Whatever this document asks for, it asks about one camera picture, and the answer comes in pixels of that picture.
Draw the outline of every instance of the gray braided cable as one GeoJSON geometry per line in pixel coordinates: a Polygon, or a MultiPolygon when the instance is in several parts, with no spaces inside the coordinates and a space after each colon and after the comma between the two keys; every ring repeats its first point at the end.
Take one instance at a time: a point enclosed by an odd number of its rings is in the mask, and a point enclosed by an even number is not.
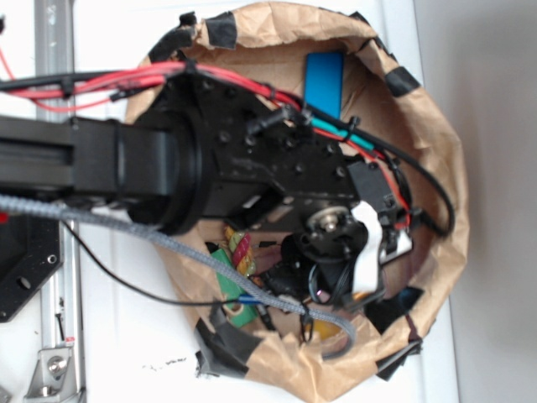
{"type": "Polygon", "coordinates": [[[155,231],[148,226],[132,222],[124,222],[113,217],[16,196],[0,195],[0,211],[17,212],[57,221],[72,220],[97,225],[100,227],[106,227],[115,231],[133,235],[137,238],[145,239],[172,252],[176,252],[177,254],[183,254],[184,256],[196,260],[197,262],[214,269],[217,273],[220,273],[221,275],[224,275],[228,279],[234,281],[250,296],[256,298],[264,305],[273,306],[280,310],[290,311],[300,315],[308,313],[314,319],[330,322],[340,327],[348,335],[347,345],[343,350],[324,354],[324,359],[341,357],[348,350],[350,350],[356,342],[356,329],[349,321],[339,317],[338,315],[317,309],[309,309],[308,312],[306,312],[302,305],[294,304],[289,301],[282,300],[276,296],[272,296],[258,288],[252,281],[246,279],[228,265],[223,264],[219,260],[216,260],[207,254],[203,254],[202,252],[199,252],[190,246],[171,238],[168,235],[155,231]]]}

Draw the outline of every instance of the crumpled brown paper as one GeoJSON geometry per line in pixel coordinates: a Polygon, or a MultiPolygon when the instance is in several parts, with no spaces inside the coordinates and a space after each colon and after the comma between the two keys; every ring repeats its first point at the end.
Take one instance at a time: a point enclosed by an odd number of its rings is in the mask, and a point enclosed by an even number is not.
{"type": "MultiPolygon", "coordinates": [[[[342,120],[359,116],[362,129],[412,154],[446,189],[456,209],[453,233],[438,239],[426,228],[414,231],[412,253],[396,259],[385,267],[384,273],[387,297],[407,284],[424,291],[409,315],[418,335],[425,337],[467,261],[467,180],[456,133],[423,87],[400,97],[392,96],[385,76],[399,65],[373,40],[377,34],[361,19],[290,3],[255,3],[234,10],[232,16],[237,29],[234,49],[215,46],[204,20],[194,27],[180,28],[190,29],[193,38],[192,46],[182,51],[200,63],[219,65],[299,95],[304,86],[307,54],[345,52],[342,120]]],[[[143,63],[150,63],[149,58],[143,63]]],[[[133,97],[126,120],[133,122],[157,93],[158,90],[151,90],[133,97]]],[[[437,194],[415,172],[405,172],[414,204],[444,222],[446,213],[437,194]]],[[[200,225],[180,240],[206,251],[206,240],[223,239],[220,225],[200,225]]],[[[281,234],[257,236],[269,240],[281,234]]],[[[160,253],[180,299],[222,298],[212,270],[170,252],[160,253]]],[[[187,315],[192,326],[201,318],[211,328],[206,320],[209,308],[189,309],[187,315]]],[[[356,345],[344,357],[328,361],[322,360],[321,350],[337,344],[341,334],[324,342],[314,337],[306,345],[299,343],[293,326],[285,328],[289,332],[282,332],[283,338],[252,326],[251,331],[263,341],[247,362],[246,378],[284,388],[305,401],[330,401],[376,374],[380,359],[409,344],[411,329],[405,317],[382,335],[362,315],[352,322],[357,329],[356,345]]]]}

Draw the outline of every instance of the blue block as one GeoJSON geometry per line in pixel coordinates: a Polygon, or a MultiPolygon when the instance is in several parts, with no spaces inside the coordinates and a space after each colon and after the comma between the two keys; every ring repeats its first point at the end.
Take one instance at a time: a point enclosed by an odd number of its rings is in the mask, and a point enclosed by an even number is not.
{"type": "Polygon", "coordinates": [[[343,54],[310,53],[305,68],[305,101],[339,119],[343,84],[343,54]]]}

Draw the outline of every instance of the black wire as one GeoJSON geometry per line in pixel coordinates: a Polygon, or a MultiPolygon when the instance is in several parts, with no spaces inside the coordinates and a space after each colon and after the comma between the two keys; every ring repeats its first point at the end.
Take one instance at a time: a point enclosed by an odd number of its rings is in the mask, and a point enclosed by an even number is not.
{"type": "Polygon", "coordinates": [[[32,78],[22,78],[20,80],[0,81],[0,92],[25,90],[34,86],[62,86],[66,82],[88,81],[105,74],[117,71],[90,71],[85,73],[55,74],[52,76],[40,76],[32,78]]]}
{"type": "Polygon", "coordinates": [[[315,265],[310,272],[310,278],[308,281],[308,290],[310,292],[310,298],[311,300],[319,305],[334,305],[339,301],[341,296],[343,295],[343,292],[345,292],[345,289],[349,286],[349,280],[351,277],[351,272],[354,269],[354,263],[355,259],[349,260],[349,262],[345,265],[343,270],[341,271],[339,277],[337,278],[336,284],[334,285],[333,289],[330,290],[330,298],[323,302],[321,301],[317,295],[316,292],[318,290],[315,290],[314,287],[318,284],[319,279],[319,273],[318,273],[318,265],[315,265]]]}
{"type": "Polygon", "coordinates": [[[112,277],[116,282],[118,282],[121,285],[124,285],[129,290],[135,291],[139,293],[142,296],[145,296],[149,299],[152,299],[157,302],[162,302],[164,304],[169,305],[176,305],[176,306],[222,306],[226,304],[232,304],[235,302],[239,302],[238,299],[234,300],[227,300],[227,301],[210,301],[210,302],[190,302],[190,301],[177,301],[177,300],[168,300],[166,298],[162,298],[160,296],[156,296],[154,294],[151,294],[145,290],[142,290],[138,288],[135,285],[132,285],[128,283],[127,281],[123,280],[120,277],[117,277],[113,272],[111,272],[102,262],[97,258],[97,256],[91,251],[90,247],[87,246],[87,244],[81,239],[80,235],[76,233],[70,226],[67,224],[67,222],[62,221],[62,224],[67,228],[67,230],[70,232],[70,234],[73,236],[73,238],[76,240],[76,242],[84,249],[84,251],[88,254],[88,256],[95,262],[95,264],[104,271],[107,275],[112,277]]]}
{"type": "Polygon", "coordinates": [[[410,191],[409,182],[407,181],[404,172],[399,168],[399,164],[396,163],[394,159],[389,156],[388,153],[384,152],[383,150],[379,150],[379,153],[386,159],[386,164],[388,165],[388,168],[394,174],[394,178],[397,181],[397,185],[399,186],[399,192],[401,196],[404,198],[406,203],[410,207],[412,207],[412,193],[410,191]]]}
{"type": "MultiPolygon", "coordinates": [[[[316,107],[312,107],[311,105],[308,105],[307,108],[310,109],[316,116],[328,122],[332,126],[340,128],[342,130],[349,129],[347,124],[345,124],[339,119],[333,118],[327,113],[322,112],[320,109],[317,109],[316,107]]],[[[420,173],[433,186],[435,191],[441,197],[442,201],[446,204],[446,209],[448,213],[447,226],[444,228],[441,227],[425,211],[421,212],[421,219],[422,219],[423,224],[427,225],[429,228],[435,231],[438,235],[442,237],[448,236],[451,233],[451,231],[453,231],[453,228],[455,227],[455,208],[451,204],[450,197],[447,195],[446,190],[444,190],[444,188],[438,182],[438,180],[428,170],[426,170],[423,166],[421,166],[420,162],[415,160],[409,154],[405,153],[403,150],[398,149],[394,145],[382,139],[379,139],[378,137],[375,137],[369,134],[368,132],[364,132],[363,130],[359,128],[355,128],[354,130],[352,130],[352,132],[356,134],[358,137],[360,137],[361,139],[364,139],[368,141],[369,143],[374,144],[376,147],[379,147],[381,150],[387,150],[393,155],[398,156],[400,159],[402,159],[404,162],[406,162],[412,168],[414,168],[418,173],[420,173]]]]}

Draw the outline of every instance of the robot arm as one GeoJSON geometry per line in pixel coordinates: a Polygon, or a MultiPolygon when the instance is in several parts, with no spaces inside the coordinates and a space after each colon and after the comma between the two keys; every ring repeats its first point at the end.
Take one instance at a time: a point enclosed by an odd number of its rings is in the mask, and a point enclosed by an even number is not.
{"type": "Polygon", "coordinates": [[[261,98],[187,70],[132,125],[0,118],[0,192],[124,208],[164,233],[200,219],[290,233],[282,262],[263,275],[274,294],[315,300],[323,290],[349,311],[357,294],[382,295],[380,264],[412,248],[404,178],[394,172],[395,186],[376,156],[393,161],[375,149],[344,155],[330,124],[320,128],[315,110],[287,94],[265,86],[261,98]],[[289,103],[276,106],[276,93],[289,103]]]}

